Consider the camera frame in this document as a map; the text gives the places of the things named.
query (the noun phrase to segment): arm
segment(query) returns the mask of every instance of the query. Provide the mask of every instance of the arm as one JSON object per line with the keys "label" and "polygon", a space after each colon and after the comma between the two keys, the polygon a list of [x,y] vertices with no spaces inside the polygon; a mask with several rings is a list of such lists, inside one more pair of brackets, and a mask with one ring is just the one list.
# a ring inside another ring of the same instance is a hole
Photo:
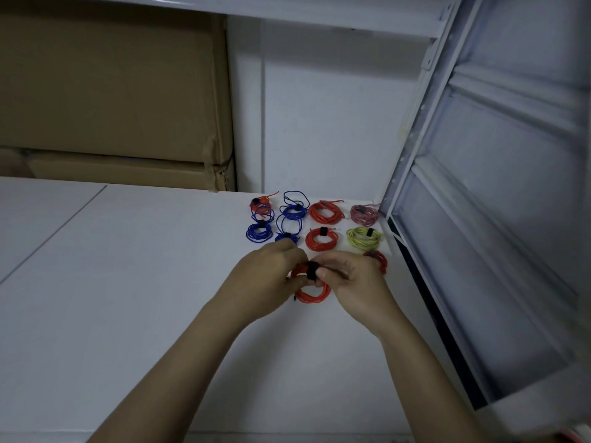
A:
{"label": "arm", "polygon": [[325,266],[316,271],[317,277],[380,340],[417,443],[489,442],[437,358],[398,307],[375,261],[337,251],[314,260]]}
{"label": "arm", "polygon": [[234,339],[308,283],[306,276],[285,279],[296,264],[307,260],[291,239],[264,245],[242,258],[89,442],[181,442]]}

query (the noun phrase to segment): red wire coil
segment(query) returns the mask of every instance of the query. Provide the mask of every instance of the red wire coil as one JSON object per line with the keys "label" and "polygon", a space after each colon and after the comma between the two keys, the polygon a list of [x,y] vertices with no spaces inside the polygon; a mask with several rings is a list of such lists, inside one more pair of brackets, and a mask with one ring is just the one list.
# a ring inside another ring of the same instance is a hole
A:
{"label": "red wire coil", "polygon": [[332,250],[339,242],[339,235],[332,230],[329,230],[326,235],[331,239],[329,242],[318,242],[314,239],[316,236],[320,236],[320,229],[310,230],[310,232],[306,235],[306,245],[310,250],[314,250],[314,252],[325,252],[327,250]]}
{"label": "red wire coil", "polygon": [[270,194],[268,196],[260,196],[257,197],[257,199],[259,200],[259,203],[255,203],[255,201],[253,200],[251,202],[251,211],[253,213],[255,213],[255,211],[257,213],[261,213],[261,214],[270,214],[271,213],[271,201],[270,201],[270,197],[274,196],[275,194],[278,194],[279,191],[277,191],[276,193]]}
{"label": "red wire coil", "polygon": [[351,220],[364,227],[371,227],[380,218],[375,205],[353,205],[351,207]]}
{"label": "red wire coil", "polygon": [[382,275],[386,275],[386,268],[388,268],[388,260],[382,252],[379,252],[377,250],[370,250],[369,252],[365,252],[364,256],[369,256],[370,258],[378,260],[380,262],[380,272],[382,273]]}
{"label": "red wire coil", "polygon": [[[333,225],[344,218],[344,213],[335,204],[336,202],[343,202],[343,200],[321,200],[310,206],[308,210],[312,219],[319,224]],[[325,216],[322,214],[322,210],[329,210],[332,215]]]}
{"label": "red wire coil", "polygon": [[[291,278],[295,278],[301,273],[306,273],[308,271],[308,267],[304,264],[298,264],[293,270],[291,271]],[[322,287],[322,292],[318,297],[314,297],[312,295],[308,295],[306,292],[302,292],[302,290],[298,290],[295,293],[295,296],[299,301],[305,304],[314,304],[320,303],[326,299],[326,297],[330,294],[330,286],[323,282],[324,287]]]}

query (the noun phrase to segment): left hand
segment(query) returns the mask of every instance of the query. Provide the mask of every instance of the left hand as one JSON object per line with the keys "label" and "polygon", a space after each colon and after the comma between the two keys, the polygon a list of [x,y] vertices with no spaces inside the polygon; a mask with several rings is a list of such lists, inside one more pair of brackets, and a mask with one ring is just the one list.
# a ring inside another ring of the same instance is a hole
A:
{"label": "left hand", "polygon": [[314,284],[306,275],[285,279],[296,265],[307,260],[306,253],[291,239],[263,245],[238,262],[210,304],[247,326],[275,311],[298,289]]}

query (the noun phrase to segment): brown cardboard box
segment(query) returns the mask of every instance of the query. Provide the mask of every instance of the brown cardboard box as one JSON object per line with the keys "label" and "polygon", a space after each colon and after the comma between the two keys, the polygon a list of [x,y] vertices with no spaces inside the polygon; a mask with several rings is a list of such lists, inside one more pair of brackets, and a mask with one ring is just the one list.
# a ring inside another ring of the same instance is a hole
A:
{"label": "brown cardboard box", "polygon": [[235,191],[233,160],[208,172],[203,163],[34,152],[26,163],[40,179]]}
{"label": "brown cardboard box", "polygon": [[223,164],[225,17],[0,0],[0,146]]}
{"label": "brown cardboard box", "polygon": [[0,176],[33,177],[24,157],[17,149],[0,148]]}

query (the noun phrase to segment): wire coil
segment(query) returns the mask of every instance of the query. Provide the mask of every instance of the wire coil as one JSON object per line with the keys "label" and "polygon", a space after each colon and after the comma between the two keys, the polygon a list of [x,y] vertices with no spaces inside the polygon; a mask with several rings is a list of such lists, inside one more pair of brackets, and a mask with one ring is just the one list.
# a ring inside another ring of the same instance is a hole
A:
{"label": "wire coil", "polygon": [[[335,204],[343,200],[321,200],[310,206],[310,217],[319,224],[334,225],[344,218],[344,213]],[[329,210],[330,216],[322,214],[322,210]]]}
{"label": "wire coil", "polygon": [[375,260],[380,262],[380,272],[382,275],[386,275],[386,269],[388,268],[388,260],[384,256],[382,252],[379,250],[370,250],[369,252],[365,252],[364,256],[369,256]]}
{"label": "wire coil", "polygon": [[254,211],[251,210],[251,218],[255,223],[248,226],[246,233],[247,239],[254,243],[269,241],[273,236],[271,223],[275,219],[275,211],[263,204],[259,204]]}
{"label": "wire coil", "polygon": [[370,251],[380,246],[382,234],[372,228],[357,227],[347,230],[347,241],[356,249]]}
{"label": "wire coil", "polygon": [[269,198],[273,197],[275,194],[279,194],[279,191],[268,196],[255,197],[250,204],[251,211],[254,213],[255,209],[259,208],[261,214],[269,213],[269,210],[271,209],[271,200]]}
{"label": "wire coil", "polygon": [[[331,240],[329,242],[318,242],[314,239],[316,236],[328,236]],[[310,230],[310,232],[306,235],[306,245],[314,252],[325,252],[327,250],[332,250],[336,247],[338,242],[339,235],[336,232],[327,229],[326,227]]]}
{"label": "wire coil", "polygon": [[364,227],[371,227],[380,218],[380,213],[374,207],[377,205],[353,205],[351,220]]}
{"label": "wire coil", "polygon": [[301,219],[297,220],[297,223],[299,225],[299,230],[296,233],[290,233],[288,231],[284,231],[283,230],[283,223],[285,222],[285,219],[289,219],[285,214],[280,214],[277,216],[277,220],[275,221],[275,224],[277,225],[277,236],[275,237],[275,242],[277,242],[280,239],[283,238],[289,238],[291,239],[294,244],[297,244],[297,242],[299,241],[300,237],[298,236],[301,232]]}
{"label": "wire coil", "polygon": [[[292,269],[291,271],[291,278],[295,278],[296,276],[298,276],[301,273],[306,273],[308,270],[308,267],[304,264],[298,264],[295,268]],[[296,298],[301,301],[302,303],[305,304],[314,304],[314,303],[320,303],[322,301],[324,301],[326,299],[326,297],[329,296],[330,294],[330,286],[324,282],[322,282],[323,287],[322,287],[322,292],[320,293],[320,295],[318,297],[314,297],[313,295],[309,295],[306,292],[303,292],[301,289],[298,290],[295,293]]]}
{"label": "wire coil", "polygon": [[[293,200],[287,196],[287,193],[301,194],[304,196],[304,199],[306,199],[306,202],[303,200]],[[285,202],[285,205],[279,207],[279,211],[291,221],[303,219],[306,216],[306,213],[308,213],[308,208],[310,208],[310,201],[306,197],[306,194],[302,193],[301,191],[284,192],[283,201]]]}

